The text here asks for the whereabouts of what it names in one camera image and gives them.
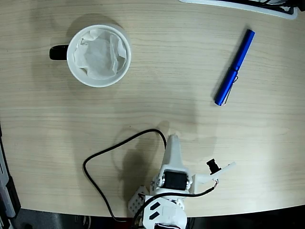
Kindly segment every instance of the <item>black cable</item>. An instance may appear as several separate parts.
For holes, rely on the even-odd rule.
[[[264,1],[262,2],[263,5],[267,4],[268,2],[270,2],[271,0],[267,0],[267,1]]]
[[[139,208],[139,210],[135,213],[133,219],[132,219],[132,228],[134,229],[140,229],[144,228],[144,226],[136,226],[135,221],[138,218],[138,216],[141,214],[141,212],[146,208],[151,202],[153,202],[155,199],[160,198],[160,197],[165,197],[165,196],[176,196],[176,197],[201,197],[205,194],[208,194],[209,192],[212,192],[218,184],[218,181],[216,181],[215,185],[209,189],[207,189],[204,192],[198,193],[198,194],[184,194],[184,193],[176,193],[176,192],[166,192],[166,193],[161,193],[158,195],[155,195],[151,198],[149,198],[144,204]]]
[[[142,132],[139,132],[139,133],[137,133],[137,134],[135,134],[135,135],[133,135],[133,136],[127,138],[126,140],[124,140],[124,141],[122,141],[122,142],[120,142],[120,143],[118,143],[118,144],[116,144],[116,145],[114,145],[114,146],[111,146],[111,147],[109,147],[109,148],[107,148],[107,149],[105,149],[105,150],[102,150],[101,152],[98,152],[98,153],[96,153],[96,154],[91,155],[91,156],[88,157],[88,158],[83,162],[83,164],[82,164],[82,168],[83,168],[83,170],[84,170],[84,173],[85,173],[86,177],[90,180],[90,182],[93,184],[93,186],[94,186],[94,187],[96,188],[96,190],[99,192],[99,194],[101,195],[101,197],[104,199],[105,204],[107,205],[107,208],[108,208],[108,210],[109,210],[109,213],[110,213],[111,217],[112,217],[115,221],[117,221],[117,222],[126,222],[126,221],[124,221],[124,220],[118,220],[118,219],[114,216],[114,214],[113,214],[113,212],[112,212],[112,210],[111,210],[110,204],[109,204],[109,202],[108,202],[106,196],[103,194],[103,192],[101,191],[101,189],[98,187],[98,185],[94,182],[94,180],[93,180],[93,179],[91,178],[91,176],[89,175],[89,173],[88,173],[88,171],[87,171],[87,168],[86,168],[86,164],[88,163],[88,161],[90,161],[91,159],[95,158],[96,156],[99,156],[99,155],[104,154],[104,153],[107,153],[107,152],[109,152],[109,151],[111,151],[111,150],[113,150],[113,149],[116,149],[116,148],[118,148],[118,147],[120,147],[120,146],[122,146],[122,145],[124,145],[124,144],[126,144],[126,143],[128,143],[128,142],[130,142],[131,140],[133,140],[133,139],[135,139],[135,138],[137,138],[137,137],[139,137],[139,136],[141,136],[141,135],[144,135],[144,134],[146,134],[146,133],[149,133],[149,132],[157,132],[157,133],[161,136],[161,138],[162,138],[162,140],[163,140],[164,148],[166,148],[166,138],[165,138],[164,134],[163,134],[160,130],[157,130],[157,129],[148,129],[148,130],[144,130],[144,131],[142,131]]]
[[[229,2],[234,2],[234,3],[239,3],[239,4],[246,4],[249,6],[256,6],[256,7],[263,7],[263,8],[278,8],[278,7],[290,7],[290,4],[287,2],[281,3],[281,4],[265,4],[265,2],[258,2],[258,1],[252,1],[252,0],[247,0],[246,2],[244,0],[224,0],[224,1],[229,1]]]

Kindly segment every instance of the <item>wood grain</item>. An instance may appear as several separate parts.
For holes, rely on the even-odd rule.
[[[183,162],[238,166],[217,189],[185,201],[188,216],[305,204],[305,14],[294,21],[178,0],[2,0],[0,121],[23,208],[108,216],[82,162],[146,128],[181,138]],[[107,88],[78,82],[49,60],[91,24],[121,25],[132,41],[126,76]],[[213,95],[247,27],[256,32],[228,105]],[[161,165],[155,134],[89,164],[116,216]],[[202,190],[213,184],[202,186]]]

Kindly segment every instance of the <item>paper coffee filter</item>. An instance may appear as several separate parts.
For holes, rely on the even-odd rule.
[[[122,39],[106,29],[94,29],[82,36],[74,52],[75,64],[88,77],[105,80],[113,77],[126,63],[126,47]]]

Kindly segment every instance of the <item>blue pen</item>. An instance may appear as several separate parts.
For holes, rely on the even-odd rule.
[[[233,83],[238,79],[237,73],[238,70],[240,69],[243,61],[244,61],[244,57],[247,54],[247,51],[250,47],[250,44],[253,40],[255,32],[253,32],[252,30],[247,30],[243,42],[241,44],[241,46],[239,47],[239,50],[235,56],[235,59],[230,67],[230,69],[227,72],[226,77],[224,78],[224,81],[221,85],[221,87],[219,88],[217,95],[215,97],[215,103],[219,106],[221,105],[225,105],[230,90],[233,86]]]

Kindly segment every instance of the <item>white mug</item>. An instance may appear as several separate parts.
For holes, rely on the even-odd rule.
[[[74,52],[76,50],[77,43],[84,34],[94,29],[107,29],[117,34],[122,39],[126,47],[127,59],[125,65],[119,72],[117,72],[115,76],[105,80],[92,79],[88,77],[87,73],[83,69],[76,66],[74,60]],[[69,45],[57,45],[52,47],[50,49],[49,56],[52,60],[57,60],[57,61],[67,60],[71,73],[74,75],[76,79],[78,79],[83,84],[91,87],[107,87],[118,82],[126,74],[131,63],[132,49],[131,49],[130,39],[123,28],[114,24],[100,24],[100,25],[91,25],[79,31],[77,34],[74,35]]]

